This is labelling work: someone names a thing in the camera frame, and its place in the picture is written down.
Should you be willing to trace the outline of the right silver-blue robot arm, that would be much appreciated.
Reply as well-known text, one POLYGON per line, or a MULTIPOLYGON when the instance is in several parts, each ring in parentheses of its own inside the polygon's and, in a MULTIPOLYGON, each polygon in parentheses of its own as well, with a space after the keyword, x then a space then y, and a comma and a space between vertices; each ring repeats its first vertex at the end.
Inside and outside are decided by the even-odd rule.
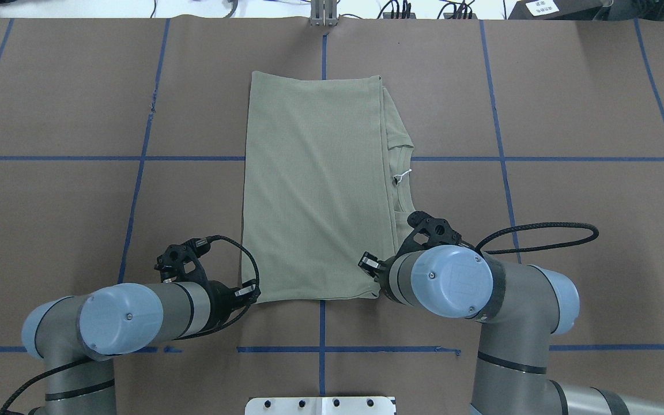
POLYGON ((664 404, 548 378, 551 338, 572 329, 574 283, 540 266, 443 245, 359 266, 398 304, 481 325, 471 414, 664 414, 664 404))

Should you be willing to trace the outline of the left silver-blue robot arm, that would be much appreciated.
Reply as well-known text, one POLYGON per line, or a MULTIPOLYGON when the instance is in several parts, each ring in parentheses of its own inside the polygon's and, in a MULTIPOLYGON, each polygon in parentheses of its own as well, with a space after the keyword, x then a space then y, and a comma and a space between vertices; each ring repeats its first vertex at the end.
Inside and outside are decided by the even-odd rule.
POLYGON ((12 393, 0 414, 40 380, 47 381, 46 402, 33 414, 115 414, 114 358, 216 333, 259 295, 256 280, 236 288, 218 281, 123 283, 39 305, 25 319, 21 341, 47 370, 12 393))

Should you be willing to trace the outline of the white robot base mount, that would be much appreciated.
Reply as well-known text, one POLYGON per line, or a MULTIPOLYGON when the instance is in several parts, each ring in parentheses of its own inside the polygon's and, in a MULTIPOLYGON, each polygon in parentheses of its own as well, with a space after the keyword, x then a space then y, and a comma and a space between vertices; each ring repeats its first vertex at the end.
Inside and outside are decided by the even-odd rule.
POLYGON ((248 400, 245 414, 396 414, 395 398, 258 397, 248 400))

